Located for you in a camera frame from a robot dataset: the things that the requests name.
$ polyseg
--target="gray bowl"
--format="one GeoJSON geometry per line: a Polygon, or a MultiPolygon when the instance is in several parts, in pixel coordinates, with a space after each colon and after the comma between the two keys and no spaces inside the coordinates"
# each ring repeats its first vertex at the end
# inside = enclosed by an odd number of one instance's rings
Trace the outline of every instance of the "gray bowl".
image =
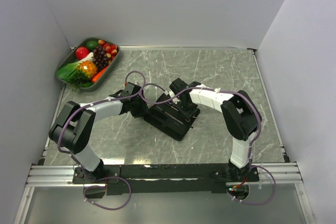
{"type": "MultiPolygon", "coordinates": [[[[57,77],[56,75],[56,72],[64,67],[66,64],[69,64],[69,63],[73,63],[75,61],[77,61],[77,58],[76,58],[76,49],[79,48],[79,47],[84,47],[86,42],[90,41],[90,40],[95,40],[95,41],[98,41],[99,39],[97,38],[87,38],[85,39],[81,44],[79,44],[70,54],[69,56],[61,63],[61,65],[59,65],[55,71],[55,77],[56,79],[60,80],[61,82],[64,82],[66,84],[69,84],[67,83],[65,80],[63,79],[60,79],[57,77]]],[[[114,44],[114,43],[111,43],[107,40],[104,40],[106,43],[109,43],[109,44],[114,44]]],[[[89,86],[89,87],[80,87],[79,89],[81,91],[85,91],[85,92],[92,92],[94,90],[96,90],[97,88],[99,88],[99,86],[104,82],[104,80],[106,79],[106,77],[109,75],[109,73],[114,69],[114,66],[116,65],[116,63],[119,61],[119,58],[120,58],[120,48],[119,46],[117,45],[118,47],[118,53],[116,54],[116,57],[114,58],[114,60],[109,64],[108,68],[106,69],[106,71],[102,74],[102,76],[98,79],[98,81],[96,83],[94,83],[93,85],[89,86]]]]}

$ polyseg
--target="gray marble surface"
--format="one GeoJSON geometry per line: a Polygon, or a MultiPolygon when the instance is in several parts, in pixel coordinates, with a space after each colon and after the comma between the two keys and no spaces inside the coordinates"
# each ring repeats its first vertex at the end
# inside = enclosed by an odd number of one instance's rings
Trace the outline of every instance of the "gray marble surface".
{"type": "MultiPolygon", "coordinates": [[[[123,89],[125,76],[139,70],[147,82],[164,88],[180,77],[186,83],[199,81],[222,90],[245,90],[263,118],[262,134],[253,149],[254,162],[283,162],[279,139],[260,81],[253,52],[243,49],[223,50],[122,50],[122,58],[105,83],[92,93],[74,92],[66,87],[60,108],[67,101],[91,102],[123,89]]],[[[133,74],[129,81],[141,83],[133,74]]],[[[162,92],[154,87],[145,91],[154,101],[162,92]]],[[[94,124],[90,145],[106,164],[184,164],[227,163],[232,150],[223,115],[200,105],[201,113],[185,138],[175,141],[143,119],[130,113],[112,116],[94,124]]],[[[70,165],[68,155],[58,153],[50,142],[45,165],[70,165]]]]}

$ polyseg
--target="robotic arm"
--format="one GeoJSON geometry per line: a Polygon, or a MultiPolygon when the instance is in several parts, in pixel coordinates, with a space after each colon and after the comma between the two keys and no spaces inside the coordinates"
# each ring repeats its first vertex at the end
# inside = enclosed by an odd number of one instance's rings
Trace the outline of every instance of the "robotic arm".
{"type": "MultiPolygon", "coordinates": [[[[187,85],[180,78],[170,85],[171,92],[165,92],[157,100],[156,104],[148,108],[147,103],[137,95],[120,101],[107,101],[99,105],[93,105],[83,109],[73,119],[76,125],[68,125],[62,138],[61,146],[70,151],[73,157],[90,173],[90,176],[99,179],[104,176],[103,161],[93,152],[89,146],[89,138],[94,122],[113,115],[120,115],[130,112],[135,118],[144,120],[177,141],[181,141],[184,135],[192,127],[200,113],[198,104],[202,104],[222,112],[226,126],[233,136],[233,151],[229,160],[231,177],[240,179],[246,176],[249,169],[249,146],[257,131],[257,120],[253,110],[241,97],[234,94],[219,93],[218,89],[206,90],[206,86],[199,82],[187,85]],[[178,98],[170,103],[160,103],[186,88],[196,87],[190,91],[181,93],[178,98]]],[[[139,92],[139,85],[128,82],[124,90],[107,97],[125,98],[139,92]]],[[[245,91],[239,91],[253,105],[245,91]]],[[[65,122],[74,111],[87,104],[67,102],[61,110],[55,123],[50,129],[49,137],[58,142],[59,136],[64,130],[65,122]]]]}

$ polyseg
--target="metal frame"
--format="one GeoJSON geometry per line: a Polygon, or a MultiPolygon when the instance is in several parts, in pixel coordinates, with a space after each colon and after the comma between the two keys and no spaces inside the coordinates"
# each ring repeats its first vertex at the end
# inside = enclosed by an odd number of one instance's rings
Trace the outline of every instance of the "metal frame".
{"type": "MultiPolygon", "coordinates": [[[[176,47],[176,46],[120,46],[121,49],[139,49],[139,50],[144,50],[144,49],[161,49],[161,50],[179,50],[179,49],[211,49],[211,50],[220,50],[220,49],[226,49],[229,47],[176,47]]],[[[264,81],[262,79],[260,69],[258,66],[258,62],[256,59],[255,54],[253,53],[253,58],[260,76],[261,84],[265,92],[265,96],[271,111],[272,119],[276,127],[277,135],[279,138],[279,144],[281,147],[281,152],[283,155],[286,155],[285,148],[283,146],[278,126],[275,121],[275,117],[271,108],[271,104],[268,98],[268,94],[266,92],[266,88],[264,85],[264,81]]],[[[61,92],[58,98],[55,114],[53,117],[52,124],[54,123],[56,116],[58,114],[58,110],[63,98],[63,94],[65,91],[66,85],[63,84],[61,88],[61,92]]],[[[48,146],[50,143],[50,139],[47,138],[45,148],[43,151],[43,155],[41,159],[44,159],[47,155],[48,152],[48,146]]],[[[300,174],[299,167],[297,163],[262,163],[262,164],[256,164],[256,165],[261,165],[262,167],[268,169],[272,175],[274,176],[277,184],[295,184],[297,193],[298,193],[298,198],[301,204],[301,208],[303,211],[303,214],[305,216],[306,222],[308,224],[315,224],[316,221],[314,219],[314,216],[311,211],[311,207],[309,204],[309,200],[306,194],[306,191],[303,186],[303,180],[300,174]]],[[[24,224],[28,210],[29,210],[29,205],[34,193],[35,187],[86,187],[86,186],[92,186],[93,184],[77,184],[74,185],[72,183],[72,179],[74,176],[74,171],[75,167],[74,166],[43,166],[43,165],[33,165],[30,169],[27,182],[26,182],[26,188],[24,190],[24,194],[17,212],[17,216],[15,219],[15,224],[24,224]]],[[[246,184],[272,184],[272,180],[270,176],[263,171],[262,169],[258,168],[258,173],[260,177],[259,182],[247,182],[246,184]]],[[[239,183],[228,183],[228,185],[236,185],[239,183]]]]}

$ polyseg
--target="gray wall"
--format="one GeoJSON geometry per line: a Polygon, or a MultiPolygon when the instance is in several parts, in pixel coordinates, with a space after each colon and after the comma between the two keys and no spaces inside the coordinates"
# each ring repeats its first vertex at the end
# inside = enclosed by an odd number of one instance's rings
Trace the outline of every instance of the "gray wall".
{"type": "Polygon", "coordinates": [[[327,224],[336,223],[335,31],[335,0],[285,0],[257,51],[285,148],[327,224]]]}
{"type": "Polygon", "coordinates": [[[69,46],[44,0],[0,0],[0,207],[13,223],[31,163],[47,139],[69,46]]]}
{"type": "Polygon", "coordinates": [[[120,45],[258,48],[284,0],[46,0],[72,46],[83,37],[120,45]]]}

